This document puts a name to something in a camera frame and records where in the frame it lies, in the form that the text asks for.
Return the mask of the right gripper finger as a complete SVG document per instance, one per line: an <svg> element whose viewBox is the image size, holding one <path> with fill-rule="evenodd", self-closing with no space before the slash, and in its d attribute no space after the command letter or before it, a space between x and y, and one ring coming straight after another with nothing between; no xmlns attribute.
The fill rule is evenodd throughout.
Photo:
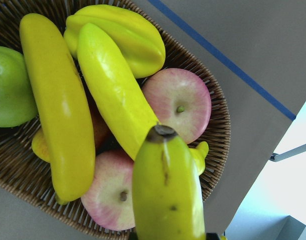
<svg viewBox="0 0 306 240"><path fill-rule="evenodd" d="M206 240L227 240L225 235L218 235L215 232L206 233Z"/></svg>

